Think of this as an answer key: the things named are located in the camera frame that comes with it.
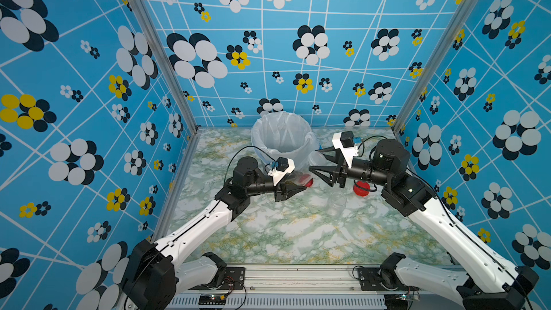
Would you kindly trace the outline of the clear jar of mung beans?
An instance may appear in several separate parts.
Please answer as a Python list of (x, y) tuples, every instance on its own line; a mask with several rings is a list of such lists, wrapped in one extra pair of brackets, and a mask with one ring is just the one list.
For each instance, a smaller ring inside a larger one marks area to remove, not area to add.
[(338, 187), (340, 189), (344, 189), (347, 184), (347, 176), (346, 175), (333, 175), (331, 177), (331, 187)]

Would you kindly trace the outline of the tall clear jar white lid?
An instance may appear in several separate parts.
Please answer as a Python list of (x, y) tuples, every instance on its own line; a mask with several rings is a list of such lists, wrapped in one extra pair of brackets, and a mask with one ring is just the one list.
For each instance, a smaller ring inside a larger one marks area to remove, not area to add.
[(301, 169), (295, 169), (295, 171), (292, 174), (287, 176), (287, 178), (285, 179), (284, 182), (285, 183), (288, 182), (288, 183), (294, 183), (294, 184), (297, 184), (297, 185), (302, 185), (301, 182), (300, 182), (300, 179), (303, 175), (313, 176), (314, 182), (317, 180), (317, 176), (315, 174), (313, 174), (312, 172), (310, 172), (308, 167), (304, 167), (304, 168), (301, 168)]

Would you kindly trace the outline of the clear jar large red lid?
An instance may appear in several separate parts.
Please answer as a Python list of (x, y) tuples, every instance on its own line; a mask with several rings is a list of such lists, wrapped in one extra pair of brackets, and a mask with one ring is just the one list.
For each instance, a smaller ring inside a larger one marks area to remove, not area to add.
[(343, 214), (347, 205), (347, 198), (343, 194), (330, 195), (327, 200), (327, 213), (333, 217)]

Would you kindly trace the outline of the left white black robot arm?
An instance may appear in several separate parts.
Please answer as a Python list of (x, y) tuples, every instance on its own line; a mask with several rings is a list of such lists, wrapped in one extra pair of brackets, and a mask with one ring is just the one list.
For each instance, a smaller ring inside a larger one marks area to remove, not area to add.
[(212, 202), (179, 229), (155, 242), (143, 240), (129, 256), (119, 288), (122, 309), (165, 309), (172, 299), (196, 286), (218, 287), (224, 279), (225, 263), (206, 253), (187, 258), (211, 235), (231, 224), (251, 204), (254, 196), (272, 194), (276, 202), (286, 201), (306, 190), (287, 183), (295, 171), (292, 159), (280, 157), (264, 172), (257, 159), (238, 160), (232, 177), (223, 182)]

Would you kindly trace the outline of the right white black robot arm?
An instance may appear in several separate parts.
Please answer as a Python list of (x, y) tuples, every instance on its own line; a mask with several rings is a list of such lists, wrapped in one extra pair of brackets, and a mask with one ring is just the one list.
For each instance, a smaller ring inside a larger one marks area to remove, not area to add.
[(502, 257), (453, 218), (433, 188), (407, 170), (410, 153), (401, 143), (382, 139), (369, 159), (360, 158), (358, 147), (353, 135), (336, 134), (333, 146), (320, 151), (329, 165), (309, 170), (329, 186), (344, 187), (352, 179), (380, 187), (391, 207), (429, 233), (463, 268), (453, 272), (393, 253), (380, 266), (384, 288), (420, 288), (465, 309), (532, 308), (528, 296), (539, 280), (537, 273)]

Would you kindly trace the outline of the left green circuit board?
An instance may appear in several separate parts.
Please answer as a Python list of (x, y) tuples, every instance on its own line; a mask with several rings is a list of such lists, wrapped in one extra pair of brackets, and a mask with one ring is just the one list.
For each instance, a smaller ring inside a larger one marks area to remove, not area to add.
[(227, 301), (225, 294), (201, 294), (199, 296), (199, 307), (224, 307)]

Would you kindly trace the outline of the green circuit board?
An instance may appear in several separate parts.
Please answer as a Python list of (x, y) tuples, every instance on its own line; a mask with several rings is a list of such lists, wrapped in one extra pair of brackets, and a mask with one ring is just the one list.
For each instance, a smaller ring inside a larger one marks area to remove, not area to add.
[(419, 296), (398, 294), (385, 295), (385, 305), (388, 310), (411, 310), (413, 305), (420, 301)]
[(199, 307), (224, 307), (227, 301), (225, 294), (201, 294), (199, 296)]

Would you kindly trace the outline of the right green circuit board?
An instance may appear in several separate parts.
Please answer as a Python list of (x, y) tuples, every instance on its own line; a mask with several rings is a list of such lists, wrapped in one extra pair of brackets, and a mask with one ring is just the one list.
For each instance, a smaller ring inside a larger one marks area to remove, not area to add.
[(413, 305), (420, 301), (419, 296), (398, 294), (385, 295), (385, 305), (388, 310), (411, 310)]

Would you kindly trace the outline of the aluminium front frame rail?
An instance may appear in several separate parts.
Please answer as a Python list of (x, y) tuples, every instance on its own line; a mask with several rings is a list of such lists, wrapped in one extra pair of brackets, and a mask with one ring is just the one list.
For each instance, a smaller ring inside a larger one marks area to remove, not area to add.
[[(418, 291), (363, 291), (352, 277), (353, 266), (241, 267), (246, 268), (241, 291), (189, 289), (177, 294), (165, 309), (387, 309), (387, 294), (419, 296), (412, 309), (462, 309), (462, 301), (450, 297), (456, 286), (468, 279), (457, 266), (407, 263), (406, 278), (399, 281)], [(201, 294), (225, 294), (228, 298), (224, 307), (199, 307)]]

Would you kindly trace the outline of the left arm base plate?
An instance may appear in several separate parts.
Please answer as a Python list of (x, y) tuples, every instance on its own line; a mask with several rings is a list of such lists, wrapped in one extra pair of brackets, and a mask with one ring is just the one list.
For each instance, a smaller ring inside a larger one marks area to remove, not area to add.
[(192, 287), (194, 291), (206, 290), (221, 290), (221, 291), (241, 291), (243, 289), (242, 282), (245, 281), (245, 267), (225, 267), (222, 271), (218, 271), (213, 280), (207, 284), (200, 284)]

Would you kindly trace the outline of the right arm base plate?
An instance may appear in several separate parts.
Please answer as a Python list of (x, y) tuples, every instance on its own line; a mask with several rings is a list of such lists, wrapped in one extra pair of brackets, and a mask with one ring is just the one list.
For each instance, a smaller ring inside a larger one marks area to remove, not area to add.
[(355, 266), (352, 277), (360, 283), (363, 291), (418, 291), (418, 288), (406, 286), (397, 276), (388, 271), (380, 271), (380, 268)]

